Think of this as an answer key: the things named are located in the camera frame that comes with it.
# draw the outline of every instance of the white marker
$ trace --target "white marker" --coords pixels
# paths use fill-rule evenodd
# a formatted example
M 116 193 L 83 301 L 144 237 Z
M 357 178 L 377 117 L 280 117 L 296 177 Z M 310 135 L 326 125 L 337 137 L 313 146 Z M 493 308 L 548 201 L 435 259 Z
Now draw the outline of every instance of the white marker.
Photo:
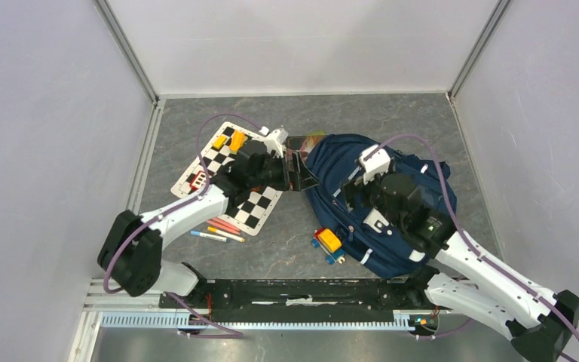
M 222 236 L 217 236 L 217 235 L 212 235 L 212 234 L 207 234 L 205 232 L 196 232 L 194 230 L 190 231 L 190 234 L 194 235 L 194 236 L 200 236 L 202 238 L 207 238 L 207 239 L 212 239 L 212 240 L 218 240 L 218 241 L 222 241 L 224 243 L 227 243 L 229 240 L 227 238 L 224 238 Z
M 218 230 L 217 228 L 213 228 L 213 227 L 211 227 L 211 226 L 208 227 L 207 230 L 210 230 L 211 232 L 215 232 L 215 233 L 218 234 L 218 235 L 223 235 L 223 236 L 225 236 L 225 237 L 227 237 L 227 238 L 234 239 L 234 240 L 236 240 L 236 241 L 240 241 L 241 243 L 244 243 L 244 242 L 245 242 L 245 238 L 242 238 L 242 237 L 240 237 L 240 236 L 238 236 L 238 235 L 230 234 L 230 233 L 228 233 L 228 232 L 223 232 L 223 231 Z

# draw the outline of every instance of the gray marble floor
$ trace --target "gray marble floor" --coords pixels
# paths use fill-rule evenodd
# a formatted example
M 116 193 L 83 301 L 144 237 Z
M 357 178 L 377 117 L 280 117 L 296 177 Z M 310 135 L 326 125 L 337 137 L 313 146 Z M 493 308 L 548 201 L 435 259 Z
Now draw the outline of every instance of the gray marble floor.
M 324 130 L 359 133 L 378 141 L 395 133 L 423 136 L 452 167 L 449 183 L 458 196 L 458 218 L 463 226 L 484 247 L 498 254 L 458 125 L 443 94 L 168 100 L 142 197 L 142 212 L 176 200 L 170 188 L 195 157 L 200 123 L 224 111 L 247 115 L 270 129 L 283 125 L 290 135 Z M 201 144 L 223 121 L 217 119 L 206 127 Z M 242 124 L 237 119 L 230 121 Z M 427 157 L 425 148 L 415 141 L 392 147 Z M 184 235 L 165 250 L 164 258 L 189 262 L 209 278 L 375 277 L 351 258 L 342 265 L 326 264 L 323 253 L 310 246 L 311 235 L 318 227 L 305 195 L 286 192 L 261 232 L 248 237 L 246 243 L 223 244 Z

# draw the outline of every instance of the yellow lego brick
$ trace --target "yellow lego brick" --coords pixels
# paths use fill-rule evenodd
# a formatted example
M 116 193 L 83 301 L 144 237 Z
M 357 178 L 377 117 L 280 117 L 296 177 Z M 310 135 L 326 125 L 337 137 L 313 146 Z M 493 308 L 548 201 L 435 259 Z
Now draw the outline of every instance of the yellow lego brick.
M 231 135 L 230 151 L 236 152 L 245 142 L 245 133 L 235 130 Z
M 329 229 L 323 230 L 317 236 L 317 238 L 318 241 L 320 241 L 323 244 L 323 246 L 327 249 L 327 251 L 329 251 L 330 253 L 334 253 L 335 251 L 340 249 L 340 247 L 343 246 L 343 244 L 341 244 L 341 241 L 336 237 L 336 235 L 334 235 L 332 230 Z
M 219 136 L 219 138 L 216 139 L 216 141 L 214 141 L 214 144 L 212 144 L 212 147 L 214 149 L 221 149 L 221 147 L 223 147 L 223 145 L 225 145 L 225 142 L 227 142 L 228 137 L 225 134 L 222 134 Z

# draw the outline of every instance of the checkerboard mat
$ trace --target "checkerboard mat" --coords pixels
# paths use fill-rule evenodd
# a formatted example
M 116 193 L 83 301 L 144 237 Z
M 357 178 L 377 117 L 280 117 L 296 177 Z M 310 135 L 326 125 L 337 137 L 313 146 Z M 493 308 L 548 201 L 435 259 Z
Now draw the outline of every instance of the checkerboard mat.
M 227 137 L 231 137 L 234 130 L 244 132 L 250 139 L 260 140 L 262 138 L 257 133 L 238 127 L 231 122 L 223 123 L 201 151 L 210 177 L 214 176 L 221 166 L 234 160 L 234 156 L 230 153 L 229 149 L 231 138 L 229 138 L 219 150 L 212 147 L 212 144 L 214 144 L 214 141 L 216 141 L 220 135 L 224 134 Z M 172 186 L 171 192 L 179 198 L 187 197 L 192 192 L 190 182 L 196 174 L 199 171 L 202 172 L 202 170 L 201 164 L 198 162 L 198 159 L 195 158 L 179 180 Z M 251 192 L 250 198 L 247 201 L 237 207 L 229 208 L 225 212 L 225 215 L 220 216 L 220 219 L 229 222 L 249 235 L 257 235 L 271 211 L 274 209 L 274 206 L 276 206 L 281 194 L 282 192 L 276 191 L 271 187 L 267 187 L 260 192 Z

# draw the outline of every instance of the metal edge strip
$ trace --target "metal edge strip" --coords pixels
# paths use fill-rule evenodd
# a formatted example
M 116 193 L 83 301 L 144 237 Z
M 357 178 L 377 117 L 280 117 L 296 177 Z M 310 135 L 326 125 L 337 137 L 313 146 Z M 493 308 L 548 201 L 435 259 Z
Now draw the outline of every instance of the metal edge strip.
M 487 23 L 485 23 L 485 26 L 482 28 L 482 31 L 480 32 L 480 35 L 478 35 L 476 43 L 473 45 L 471 52 L 467 56 L 467 59 L 465 60 L 465 63 L 463 64 L 461 71 L 458 73 L 458 76 L 454 80 L 454 84 L 452 84 L 452 87 L 449 88 L 449 92 L 447 92 L 450 99 L 455 98 L 458 92 L 460 92 L 461 88 L 463 87 L 463 84 L 465 83 L 465 80 L 467 79 L 474 65 L 480 58 L 480 54 L 483 53 L 483 50 L 489 43 L 489 39 L 494 34 L 494 31 L 498 27 L 501 18 L 505 14 L 505 11 L 507 10 L 511 2 L 512 0 L 498 0 L 498 3 L 494 7 L 494 10 L 489 15 L 489 19 L 487 19 Z
M 163 109 L 165 107 L 165 100 L 159 100 L 154 107 L 148 123 L 146 137 L 141 145 L 141 152 L 134 172 L 132 186 L 130 187 L 130 195 L 127 199 L 126 208 L 134 213 L 139 212 L 141 200 L 143 197 L 143 190 L 146 187 L 146 180 L 148 177 L 149 165 L 152 162 L 152 155 L 154 154 L 154 147 L 156 138 L 158 136 L 158 128 L 161 125 L 161 118 L 163 117 Z
M 90 362 L 97 337 L 101 328 L 103 313 L 98 311 L 84 311 L 78 322 L 72 348 L 69 351 L 68 362 Z
M 279 90 L 279 91 L 228 91 L 225 93 L 180 93 L 161 94 L 162 100 L 187 100 L 196 98 L 229 98 L 229 97 L 295 97 L 295 96 L 338 96 L 338 95 L 365 95 L 365 94 L 444 94 L 447 88 L 438 89 L 393 89 L 393 90 Z
M 146 96 L 153 102 L 156 103 L 159 100 L 158 93 L 152 86 L 146 71 L 141 66 L 141 62 L 139 58 L 134 53 L 134 49 L 130 44 L 130 41 L 127 40 L 127 36 L 121 27 L 121 24 L 118 22 L 117 17 L 114 15 L 114 11 L 110 6 L 108 0 L 93 0 L 96 8 L 99 10 L 101 17 L 106 22 L 109 31 L 112 34 L 112 37 L 116 41 L 116 44 L 121 49 L 121 53 L 123 53 L 125 60 L 127 63 L 130 64 L 130 68 L 134 72 L 134 75 L 139 79 L 139 83 L 143 88 L 143 91 L 146 93 Z
M 461 119 L 460 117 L 458 117 L 458 110 L 456 109 L 456 103 L 455 103 L 455 99 L 451 98 L 451 96 L 449 95 L 449 93 L 447 93 L 447 100 L 449 101 L 449 106 L 450 108 L 452 108 L 452 113 L 454 114 L 454 119 L 456 120 L 456 124 L 458 125 L 458 132 L 461 135 L 461 140 L 463 141 L 463 146 L 465 147 L 465 152 L 467 153 L 467 160 L 469 160 L 469 164 L 471 167 L 471 172 L 474 175 L 474 178 L 476 179 L 476 187 L 478 188 L 478 191 L 480 192 L 480 194 L 482 195 L 482 204 L 485 207 L 485 214 L 487 216 L 487 222 L 489 222 L 489 225 L 492 227 L 492 233 L 494 234 L 494 244 L 496 245 L 496 251 L 498 251 L 498 255 L 499 258 L 503 261 L 505 261 L 504 255 L 502 253 L 502 248 L 501 248 L 501 236 L 498 233 L 498 228 L 496 228 L 496 225 L 494 224 L 494 220 L 492 219 L 492 213 L 490 213 L 490 203 L 488 201 L 487 198 L 487 194 L 485 193 L 485 189 L 483 188 L 483 182 L 480 179 L 480 172 L 478 171 L 478 167 L 476 166 L 476 164 L 474 164 L 473 159 L 471 157 L 471 146 L 470 143 L 467 141 L 467 137 L 465 135 L 465 129 L 462 127 L 461 125 Z
M 409 326 L 409 314 L 394 312 L 393 322 L 228 322 L 224 327 L 239 330 L 414 330 Z M 104 311 L 101 327 L 107 328 L 177 328 L 204 330 L 212 328 L 190 321 L 183 310 L 158 312 Z

